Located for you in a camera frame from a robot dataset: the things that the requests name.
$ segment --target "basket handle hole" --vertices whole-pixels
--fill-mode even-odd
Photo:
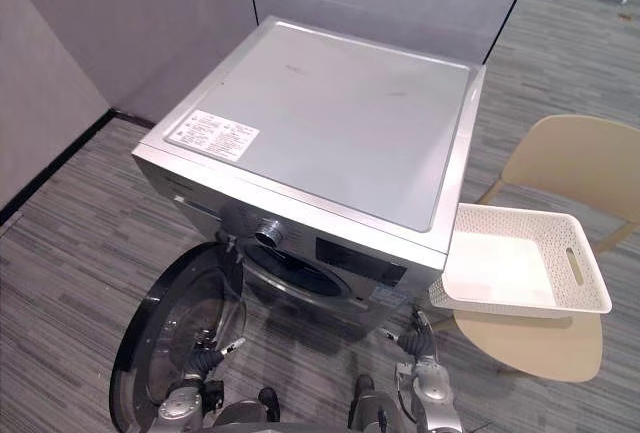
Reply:
[[[578,283],[578,285],[584,284],[584,277],[582,276],[582,271],[580,271],[578,260],[576,259],[576,255],[571,248],[567,248],[567,258],[569,259],[569,264],[571,265],[571,271],[573,271],[573,276],[576,279],[576,283]]]

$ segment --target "white basket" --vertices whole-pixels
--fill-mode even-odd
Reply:
[[[514,316],[611,311],[602,274],[573,216],[465,203],[429,298],[442,308]]]

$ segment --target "open door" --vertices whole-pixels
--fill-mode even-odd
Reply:
[[[149,429],[194,348],[220,348],[242,336],[242,282],[236,249],[203,243],[178,258],[151,287],[129,323],[111,373],[109,410],[120,432]]]

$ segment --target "beige chair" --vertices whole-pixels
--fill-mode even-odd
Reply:
[[[593,246],[598,255],[640,226],[640,130],[590,116],[548,116],[533,125],[478,203],[488,204],[505,184],[556,193],[624,220]]]
[[[593,247],[602,253],[640,226],[640,130],[588,116],[544,118],[478,203],[487,204],[505,184],[563,195],[623,219],[621,228]],[[434,329],[454,324],[479,349],[518,373],[580,382],[600,368],[600,315],[543,319],[454,311],[452,319]]]

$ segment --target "warning label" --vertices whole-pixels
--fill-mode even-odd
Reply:
[[[238,161],[260,130],[202,110],[194,110],[167,137],[171,143]]]
[[[384,306],[397,308],[407,301],[409,297],[393,288],[378,283],[378,286],[376,286],[376,289],[371,293],[369,299]]]

